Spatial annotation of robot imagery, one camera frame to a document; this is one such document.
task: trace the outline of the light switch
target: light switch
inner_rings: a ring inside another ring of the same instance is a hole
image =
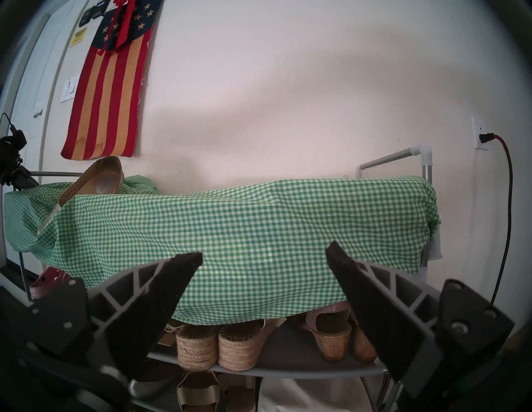
[[[78,88],[79,76],[76,75],[70,79],[66,79],[63,85],[63,93],[61,93],[61,103],[74,99],[76,90]]]

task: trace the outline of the yellow sticker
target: yellow sticker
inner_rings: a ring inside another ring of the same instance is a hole
[[[74,37],[72,37],[72,41],[70,42],[70,47],[75,46],[83,41],[83,36],[85,35],[86,30],[87,28],[83,27],[81,30],[78,30],[74,33]]]

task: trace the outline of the black cable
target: black cable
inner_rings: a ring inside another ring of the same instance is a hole
[[[13,127],[13,123],[11,123],[11,119],[9,118],[9,116],[7,115],[6,112],[2,113],[2,116],[0,116],[0,122],[2,122],[2,117],[4,117],[4,116],[5,116],[5,118],[7,119],[7,121],[9,122],[9,125],[10,125],[11,127]]]
[[[499,276],[497,277],[497,283],[495,284],[495,290],[493,291],[492,296],[492,305],[495,302],[495,297],[497,296],[497,291],[499,285],[501,284],[502,272],[504,270],[504,264],[506,263],[506,257],[508,255],[508,249],[510,248],[510,236],[512,234],[512,188],[513,188],[513,168],[512,168],[512,159],[510,158],[510,152],[508,151],[508,146],[502,139],[502,137],[497,136],[493,133],[480,134],[479,136],[481,143],[486,143],[490,140],[497,139],[501,142],[501,145],[506,153],[506,159],[508,160],[508,169],[510,171],[509,178],[509,187],[508,187],[508,232],[506,234],[506,246],[504,247],[504,255],[502,256],[501,269],[499,270]]]

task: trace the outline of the switch plate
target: switch plate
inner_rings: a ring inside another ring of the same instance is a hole
[[[61,93],[61,103],[74,99],[74,96],[76,95],[76,90],[78,89],[78,80],[78,75],[65,80],[65,84],[63,85],[63,92]]]
[[[481,133],[489,133],[486,122],[480,117],[472,117],[471,119],[473,120],[473,147],[477,150],[488,150],[488,146],[480,143],[480,138],[478,137]]]

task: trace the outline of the white door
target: white door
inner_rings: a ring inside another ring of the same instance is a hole
[[[23,166],[29,171],[38,171],[41,148],[44,141],[44,123],[48,102],[52,96],[54,79],[70,42],[74,25],[85,8],[86,0],[69,0],[46,22],[28,64],[24,70],[16,94],[11,122],[24,132],[28,144],[20,151]],[[3,187],[3,194],[12,187]],[[6,242],[6,257],[19,264],[19,254]],[[39,274],[42,263],[31,253],[24,253],[26,269]]]

